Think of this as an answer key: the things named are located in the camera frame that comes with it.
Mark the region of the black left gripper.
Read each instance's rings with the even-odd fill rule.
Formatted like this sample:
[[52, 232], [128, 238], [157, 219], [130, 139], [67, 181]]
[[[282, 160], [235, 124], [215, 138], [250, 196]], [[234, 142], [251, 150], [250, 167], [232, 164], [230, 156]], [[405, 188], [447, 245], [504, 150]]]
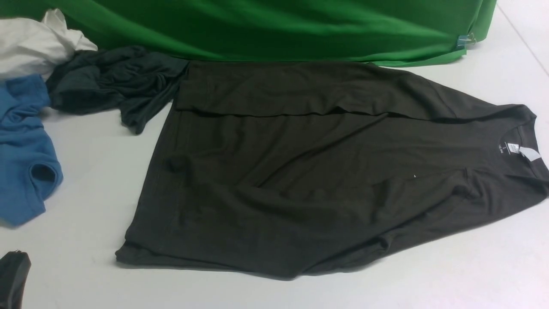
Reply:
[[0, 260], [0, 307], [20, 309], [31, 261], [28, 253], [10, 251]]

